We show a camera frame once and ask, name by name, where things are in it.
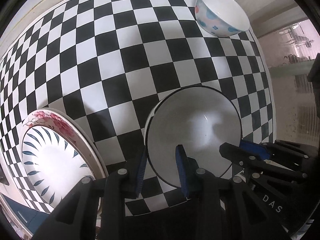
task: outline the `silver bolt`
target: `silver bolt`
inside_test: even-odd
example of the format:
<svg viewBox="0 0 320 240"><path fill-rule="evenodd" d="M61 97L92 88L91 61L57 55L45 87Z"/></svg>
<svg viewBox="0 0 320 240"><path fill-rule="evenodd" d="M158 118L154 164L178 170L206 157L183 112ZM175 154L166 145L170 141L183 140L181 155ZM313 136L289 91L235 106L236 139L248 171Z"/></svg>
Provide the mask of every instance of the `silver bolt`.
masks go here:
<svg viewBox="0 0 320 240"><path fill-rule="evenodd" d="M259 173L252 173L252 177L254 178L254 179L258 179L258 178L260 178L260 174Z"/></svg>
<svg viewBox="0 0 320 240"><path fill-rule="evenodd" d="M118 170L118 174L119 174L119 175L127 174L127 170L126 170L126 169L119 169L119 170Z"/></svg>
<svg viewBox="0 0 320 240"><path fill-rule="evenodd" d="M241 183L242 182L242 179L239 177L239 176L234 176L232 178L232 180L235 182L235 183Z"/></svg>
<svg viewBox="0 0 320 240"><path fill-rule="evenodd" d="M90 182L90 177L84 177L84 178L82 178L81 179L81 182L83 183L83 184L87 184L87 183L89 183Z"/></svg>
<svg viewBox="0 0 320 240"><path fill-rule="evenodd" d="M205 169L203 169L203 168L198 168L198 169L196 170L196 173L199 174L199 175L203 175L203 174L205 174Z"/></svg>

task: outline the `black and white checkered surface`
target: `black and white checkered surface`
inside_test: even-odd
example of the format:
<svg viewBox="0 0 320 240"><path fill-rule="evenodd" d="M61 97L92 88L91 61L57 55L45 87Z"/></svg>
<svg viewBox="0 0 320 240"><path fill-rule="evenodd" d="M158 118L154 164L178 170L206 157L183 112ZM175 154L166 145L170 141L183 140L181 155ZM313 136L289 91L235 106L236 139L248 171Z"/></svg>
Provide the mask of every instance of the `black and white checkered surface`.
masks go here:
<svg viewBox="0 0 320 240"><path fill-rule="evenodd" d="M253 33L212 36L197 25L195 2L65 0L10 47L0 63L0 144L31 208L52 211L30 183L17 152L21 122L42 107L75 120L95 142L109 173L142 151L153 106L192 84L212 86L232 100L245 139L272 141L266 66ZM141 195L126 202L126 214L185 200L148 164Z"/></svg>

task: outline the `screw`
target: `screw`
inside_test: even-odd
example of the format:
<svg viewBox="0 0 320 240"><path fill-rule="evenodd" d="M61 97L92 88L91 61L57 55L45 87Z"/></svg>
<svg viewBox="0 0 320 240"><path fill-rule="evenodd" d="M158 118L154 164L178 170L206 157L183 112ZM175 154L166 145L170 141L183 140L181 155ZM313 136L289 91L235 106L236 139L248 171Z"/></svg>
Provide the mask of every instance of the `screw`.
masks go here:
<svg viewBox="0 0 320 240"><path fill-rule="evenodd" d="M205 174L205 169L203 169L203 168L198 168L198 169L196 170L196 173L199 174L199 175L203 175L203 174Z"/></svg>
<svg viewBox="0 0 320 240"><path fill-rule="evenodd" d="M84 177L84 178L82 178L81 179L81 182L83 183L83 184L87 184L87 183L89 183L90 182L90 177Z"/></svg>
<svg viewBox="0 0 320 240"><path fill-rule="evenodd" d="M241 183L242 182L242 179L239 177L239 176L234 176L232 178L232 180L235 182L235 183Z"/></svg>
<svg viewBox="0 0 320 240"><path fill-rule="evenodd" d="M118 170L118 174L119 174L119 175L127 174L127 170L126 170L126 169L119 169L119 170Z"/></svg>
<svg viewBox="0 0 320 240"><path fill-rule="evenodd" d="M260 178L260 174L259 173L252 173L252 177L254 179L258 179L258 178Z"/></svg>

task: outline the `checkered tablecloth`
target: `checkered tablecloth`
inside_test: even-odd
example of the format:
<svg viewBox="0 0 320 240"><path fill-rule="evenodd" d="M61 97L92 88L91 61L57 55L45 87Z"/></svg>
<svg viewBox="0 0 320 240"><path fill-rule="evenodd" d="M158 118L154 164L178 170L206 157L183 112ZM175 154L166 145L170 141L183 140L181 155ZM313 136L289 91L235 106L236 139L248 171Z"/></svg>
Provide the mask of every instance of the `checkered tablecloth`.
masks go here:
<svg viewBox="0 0 320 240"><path fill-rule="evenodd" d="M217 38L194 18L196 0L65 0L38 17L1 60L0 144L31 208L52 207L35 191L18 154L21 122L58 109L88 134L108 172L143 150L151 109L172 91L204 84L240 113L243 137L273 140L268 79L252 32ZM186 201L147 165L139 215Z"/></svg>

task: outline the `table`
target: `table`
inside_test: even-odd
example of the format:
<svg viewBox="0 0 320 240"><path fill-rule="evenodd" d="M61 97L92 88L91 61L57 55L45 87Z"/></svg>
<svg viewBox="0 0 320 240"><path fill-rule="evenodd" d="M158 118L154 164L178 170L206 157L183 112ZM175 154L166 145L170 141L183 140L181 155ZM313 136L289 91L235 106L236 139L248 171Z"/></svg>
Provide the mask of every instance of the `table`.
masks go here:
<svg viewBox="0 0 320 240"><path fill-rule="evenodd" d="M0 145L31 208L52 207L34 190L18 155L21 122L42 107L74 119L108 172L143 149L150 110L192 84L224 93L240 113L243 138L273 140L272 89L252 32L217 38L194 19L196 0L65 0L38 17L0 63ZM147 165L126 215L186 201Z"/></svg>

